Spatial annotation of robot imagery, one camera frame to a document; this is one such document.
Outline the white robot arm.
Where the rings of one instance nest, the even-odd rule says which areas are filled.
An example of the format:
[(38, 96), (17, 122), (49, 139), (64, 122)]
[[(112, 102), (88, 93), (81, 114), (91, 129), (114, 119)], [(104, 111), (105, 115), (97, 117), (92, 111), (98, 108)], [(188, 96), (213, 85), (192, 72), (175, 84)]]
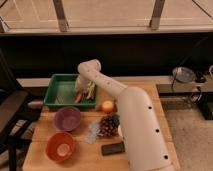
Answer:
[(92, 81), (116, 99), (130, 170), (175, 171), (148, 93), (105, 76), (100, 70), (97, 59), (80, 63), (76, 88), (86, 89)]

